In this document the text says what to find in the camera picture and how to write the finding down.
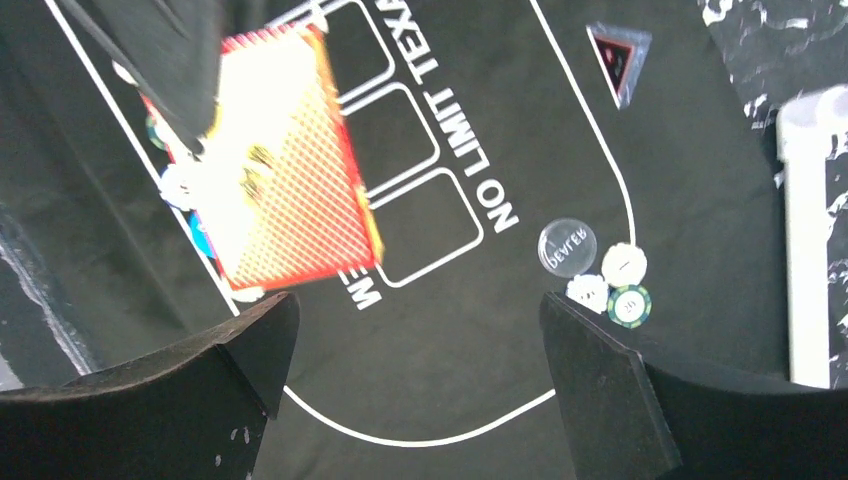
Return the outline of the white grey poker chip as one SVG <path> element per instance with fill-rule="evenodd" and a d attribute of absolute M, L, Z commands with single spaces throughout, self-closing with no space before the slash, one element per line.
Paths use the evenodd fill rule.
<path fill-rule="evenodd" d="M 647 273 L 648 261 L 644 251 L 631 243 L 617 243 L 605 253 L 601 274 L 613 288 L 639 285 Z"/>
<path fill-rule="evenodd" d="M 265 290 L 262 287 L 231 289 L 229 296 L 235 302 L 250 304 L 260 301 L 265 296 Z"/>

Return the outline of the blue small blind button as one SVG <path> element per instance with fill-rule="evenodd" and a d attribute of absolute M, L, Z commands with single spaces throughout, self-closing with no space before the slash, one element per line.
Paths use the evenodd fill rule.
<path fill-rule="evenodd" d="M 215 252 L 209 244 L 205 228 L 201 224 L 200 219 L 195 211 L 192 211 L 189 215 L 188 224 L 190 230 L 190 237 L 194 246 L 206 257 L 215 259 Z"/>

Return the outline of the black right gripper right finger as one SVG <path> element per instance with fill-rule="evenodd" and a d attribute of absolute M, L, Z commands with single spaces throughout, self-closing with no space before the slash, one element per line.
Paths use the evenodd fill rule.
<path fill-rule="evenodd" d="M 847 394 L 667 348 L 557 293 L 549 370 L 579 479 L 843 479 Z"/>

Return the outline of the clear dealer button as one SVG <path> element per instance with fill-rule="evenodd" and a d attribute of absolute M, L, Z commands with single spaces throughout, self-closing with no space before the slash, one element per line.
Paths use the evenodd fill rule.
<path fill-rule="evenodd" d="M 560 218 L 546 225 L 537 242 L 541 265 L 560 278 L 573 278 L 586 273 L 598 251 L 594 231 L 585 222 Z"/>

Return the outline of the red playing card box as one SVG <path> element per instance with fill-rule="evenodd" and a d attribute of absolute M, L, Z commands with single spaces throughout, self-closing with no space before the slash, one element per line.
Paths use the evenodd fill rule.
<path fill-rule="evenodd" d="M 222 44 L 215 116 L 191 153 L 155 107 L 172 163 L 229 289 L 265 292 L 372 268 L 384 245 L 321 29 L 281 25 Z"/>

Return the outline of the green poker chip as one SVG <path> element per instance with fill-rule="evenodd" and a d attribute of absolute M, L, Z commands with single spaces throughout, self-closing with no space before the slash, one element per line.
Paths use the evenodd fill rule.
<path fill-rule="evenodd" d="M 147 131 L 148 138 L 150 142 L 158 149 L 162 151 L 167 150 L 166 143 L 160 138 L 157 131 L 156 120 L 151 116 L 147 115 L 145 119 L 145 128 Z"/>
<path fill-rule="evenodd" d="M 628 329 L 641 326 L 650 316 L 652 299 L 641 285 L 625 285 L 612 291 L 607 302 L 607 315 L 617 325 Z"/>

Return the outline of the white blue poker chip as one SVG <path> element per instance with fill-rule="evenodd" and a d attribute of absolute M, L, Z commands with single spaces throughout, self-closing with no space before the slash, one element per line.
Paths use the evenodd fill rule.
<path fill-rule="evenodd" d="M 192 174 L 186 165 L 171 163 L 161 173 L 158 183 L 162 200 L 180 211 L 195 208 L 190 189 Z"/>
<path fill-rule="evenodd" d="M 602 275 L 584 274 L 568 282 L 565 294 L 582 306 L 602 314 L 607 311 L 609 291 L 609 284 Z"/>

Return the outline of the white pvc pipe frame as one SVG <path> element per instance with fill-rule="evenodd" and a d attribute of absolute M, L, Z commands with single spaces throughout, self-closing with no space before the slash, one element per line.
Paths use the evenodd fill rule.
<path fill-rule="evenodd" d="M 829 389 L 826 162 L 847 131 L 847 86 L 808 92 L 780 107 L 777 158 L 783 163 L 791 381 Z"/>

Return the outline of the black poker table mat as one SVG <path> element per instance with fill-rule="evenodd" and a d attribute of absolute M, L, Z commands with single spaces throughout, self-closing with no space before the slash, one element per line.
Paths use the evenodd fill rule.
<path fill-rule="evenodd" d="M 698 357 L 788 372 L 782 216 L 706 1 L 414 1 L 437 71 L 353 116 L 368 182 L 425 149 L 413 116 L 449 87 L 519 224 L 357 310 L 340 280 L 299 289 L 301 330 L 257 477 L 554 479 L 572 474 L 538 322 L 531 243 L 545 221 L 626 239 L 625 202 L 589 123 L 621 168 L 648 257 L 651 338 Z M 31 161 L 4 168 L 4 199 L 53 270 L 96 368 L 226 316 L 222 296 L 154 196 L 141 105 L 77 22 L 43 1 L 5 1 L 5 67 L 42 100 L 23 127 Z"/>

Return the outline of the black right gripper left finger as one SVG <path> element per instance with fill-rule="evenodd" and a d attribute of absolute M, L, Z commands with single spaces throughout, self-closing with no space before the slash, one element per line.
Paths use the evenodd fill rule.
<path fill-rule="evenodd" d="M 5 479 L 250 479 L 300 323 L 296 296 L 61 387 L 1 396 Z"/>

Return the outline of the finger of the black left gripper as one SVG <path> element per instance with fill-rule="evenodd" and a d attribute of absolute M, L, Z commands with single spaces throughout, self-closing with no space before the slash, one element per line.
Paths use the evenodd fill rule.
<path fill-rule="evenodd" d="M 224 1 L 64 1 L 193 153 L 211 126 Z"/>

